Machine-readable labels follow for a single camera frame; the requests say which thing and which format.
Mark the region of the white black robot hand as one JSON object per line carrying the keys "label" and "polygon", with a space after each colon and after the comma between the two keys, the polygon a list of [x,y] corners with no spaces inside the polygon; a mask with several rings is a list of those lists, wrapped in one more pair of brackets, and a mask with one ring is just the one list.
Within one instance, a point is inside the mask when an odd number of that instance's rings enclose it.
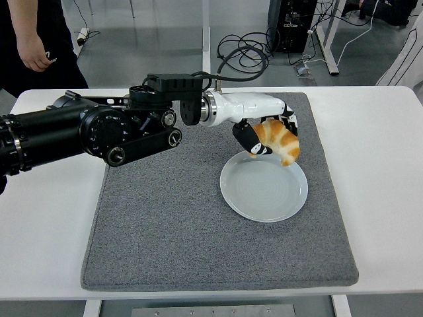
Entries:
{"label": "white black robot hand", "polygon": [[233,135],[254,158],[276,154],[281,164],[289,166],[300,154],[297,118],[279,98],[258,92],[222,94],[207,91],[200,123],[216,126],[234,123]]}

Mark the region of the person's hand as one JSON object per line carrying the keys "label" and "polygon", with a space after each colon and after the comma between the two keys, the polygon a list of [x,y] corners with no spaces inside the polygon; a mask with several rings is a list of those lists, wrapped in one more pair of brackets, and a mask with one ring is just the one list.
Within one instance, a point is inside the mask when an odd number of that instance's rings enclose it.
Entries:
{"label": "person's hand", "polygon": [[17,50],[24,66],[30,70],[43,72],[52,64],[37,33],[18,36]]}

